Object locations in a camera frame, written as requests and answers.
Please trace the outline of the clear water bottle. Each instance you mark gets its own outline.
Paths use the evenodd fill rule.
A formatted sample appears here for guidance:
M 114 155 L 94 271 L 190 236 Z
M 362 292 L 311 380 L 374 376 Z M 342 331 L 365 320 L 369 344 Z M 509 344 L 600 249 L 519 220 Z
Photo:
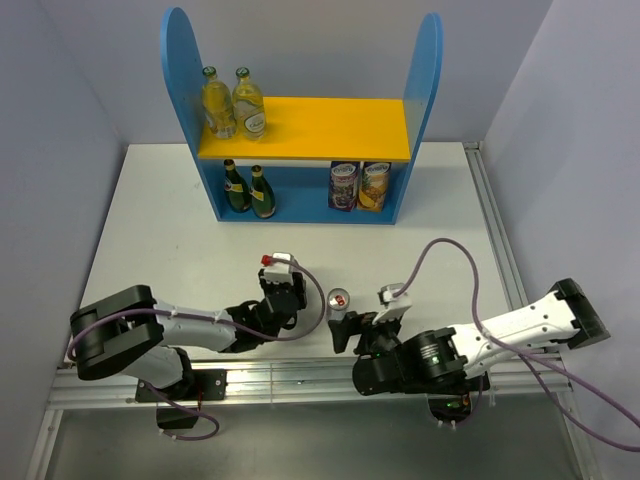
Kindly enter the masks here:
M 263 93 L 251 79 L 247 67 L 239 67 L 235 74 L 237 84 L 232 92 L 232 103 L 238 127 L 246 138 L 259 140 L 266 130 Z
M 218 78 L 217 70 L 213 66 L 205 66 L 202 74 L 205 84 L 202 87 L 201 100 L 209 129 L 219 139 L 231 139 L 236 134 L 231 92 Z

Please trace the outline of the green glass bottle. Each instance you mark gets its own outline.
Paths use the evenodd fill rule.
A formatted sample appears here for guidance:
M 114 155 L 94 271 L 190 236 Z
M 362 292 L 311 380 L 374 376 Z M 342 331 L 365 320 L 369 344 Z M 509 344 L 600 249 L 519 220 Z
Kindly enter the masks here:
M 251 208 L 249 188 L 236 168 L 232 159 L 225 159 L 224 193 L 230 208 L 237 213 L 244 213 Z
M 264 171 L 261 166 L 252 166 L 251 175 L 250 195 L 253 212 L 261 219 L 270 218 L 276 210 L 274 192 L 264 177 Z

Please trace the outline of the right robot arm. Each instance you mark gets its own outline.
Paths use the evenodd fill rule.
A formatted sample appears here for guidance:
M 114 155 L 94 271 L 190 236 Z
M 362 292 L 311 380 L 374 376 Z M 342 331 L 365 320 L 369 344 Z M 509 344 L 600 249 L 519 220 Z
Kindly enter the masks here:
M 346 350 L 358 337 L 352 369 L 355 389 L 363 396 L 382 393 L 463 395 L 488 389 L 487 371 L 520 350 L 566 345 L 577 349 L 610 334 L 572 279 L 556 282 L 542 299 L 479 325 L 456 324 L 420 332 L 402 341 L 398 334 L 412 301 L 400 285 L 383 287 L 379 312 L 346 308 L 346 298 L 329 302 L 328 325 L 333 349 Z

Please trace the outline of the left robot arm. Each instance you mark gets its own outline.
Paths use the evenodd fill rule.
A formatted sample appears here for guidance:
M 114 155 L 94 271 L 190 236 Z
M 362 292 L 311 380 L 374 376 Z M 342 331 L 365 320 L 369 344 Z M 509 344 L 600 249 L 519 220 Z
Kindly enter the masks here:
M 195 386 L 185 349 L 240 354 L 296 326 L 307 307 L 306 282 L 288 270 L 277 278 L 258 273 L 263 299 L 207 313 L 157 301 L 147 285 L 135 285 L 94 302 L 70 317 L 70 343 L 78 377 L 100 380 L 122 374 L 150 383 L 172 399 Z

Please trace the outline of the Red Bull can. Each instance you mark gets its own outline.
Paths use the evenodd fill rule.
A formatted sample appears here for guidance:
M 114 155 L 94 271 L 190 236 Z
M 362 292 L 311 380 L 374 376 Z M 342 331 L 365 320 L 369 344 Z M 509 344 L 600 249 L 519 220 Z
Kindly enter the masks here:
M 327 314 L 328 321 L 341 322 L 350 305 L 350 294 L 344 288 L 334 288 L 327 295 Z

